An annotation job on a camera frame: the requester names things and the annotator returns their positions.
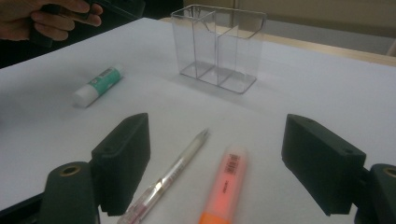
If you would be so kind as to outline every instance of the green glue stick label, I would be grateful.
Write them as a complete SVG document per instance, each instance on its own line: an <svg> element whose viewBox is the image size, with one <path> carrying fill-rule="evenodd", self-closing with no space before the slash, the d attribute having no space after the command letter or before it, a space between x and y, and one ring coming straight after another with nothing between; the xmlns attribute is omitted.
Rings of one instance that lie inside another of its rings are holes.
<svg viewBox="0 0 396 224"><path fill-rule="evenodd" d="M120 79L121 73L114 67L110 67L105 72L91 80L88 84L93 86L99 96L101 96Z"/></svg>

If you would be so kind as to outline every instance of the wooden edge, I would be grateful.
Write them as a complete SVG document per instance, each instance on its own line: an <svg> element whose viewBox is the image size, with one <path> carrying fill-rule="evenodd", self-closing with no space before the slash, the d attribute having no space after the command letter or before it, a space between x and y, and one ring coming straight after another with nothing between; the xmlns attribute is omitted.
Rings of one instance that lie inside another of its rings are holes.
<svg viewBox="0 0 396 224"><path fill-rule="evenodd" d="M171 18L163 18L163 19L160 19L160 21L171 22L172 19ZM396 57L391 57L391 56L387 56L387 55L363 52L363 51L358 51L358 50L354 50L354 49L337 48L337 47L333 47L333 46L321 45L321 44L316 44L316 43L312 43L312 42L296 40L296 39L291 39L291 38L286 38L286 37L281 37L281 36L276 36L276 35L264 35L263 40L281 44L281 45L287 45L287 46L291 46L291 47L295 47L295 48L299 48L299 49L309 49L309 50L313 50L316 52L321 52L321 53L331 54L331 55L335 55L335 56L355 59L355 60L364 61L367 63L378 63L378 64L384 64L384 65L396 67Z"/></svg>

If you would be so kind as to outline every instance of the clear plastic container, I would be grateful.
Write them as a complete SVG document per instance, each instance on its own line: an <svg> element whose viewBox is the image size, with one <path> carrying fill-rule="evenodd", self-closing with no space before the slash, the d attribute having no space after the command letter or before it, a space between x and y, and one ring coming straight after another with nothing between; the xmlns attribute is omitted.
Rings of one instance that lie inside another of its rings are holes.
<svg viewBox="0 0 396 224"><path fill-rule="evenodd" d="M266 14L192 5L172 13L182 75L244 93L256 81Z"/></svg>

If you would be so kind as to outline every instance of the orange highlighter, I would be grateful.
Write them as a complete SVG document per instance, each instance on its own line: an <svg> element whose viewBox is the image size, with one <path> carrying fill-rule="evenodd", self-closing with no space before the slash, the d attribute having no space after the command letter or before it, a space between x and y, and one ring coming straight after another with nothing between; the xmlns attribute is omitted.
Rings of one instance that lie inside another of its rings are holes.
<svg viewBox="0 0 396 224"><path fill-rule="evenodd" d="M247 150L228 147L224 152L199 224L231 224L247 168Z"/></svg>

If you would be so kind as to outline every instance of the white table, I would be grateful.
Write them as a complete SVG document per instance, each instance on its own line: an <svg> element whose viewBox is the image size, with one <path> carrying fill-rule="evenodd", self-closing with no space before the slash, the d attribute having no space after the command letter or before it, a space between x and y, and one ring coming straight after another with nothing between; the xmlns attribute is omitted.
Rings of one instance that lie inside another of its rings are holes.
<svg viewBox="0 0 396 224"><path fill-rule="evenodd" d="M127 74L86 109L71 94L109 66ZM203 128L207 144L144 219L198 223L219 159L249 149L234 216L242 223L353 223L326 217L281 160L286 116L316 120L367 153L396 163L396 67L263 42L258 80L236 94L178 74L172 25L143 19L0 70L0 210L43 191L47 174L91 151L128 116L148 112L151 160L134 199ZM117 222L101 214L102 223Z"/></svg>

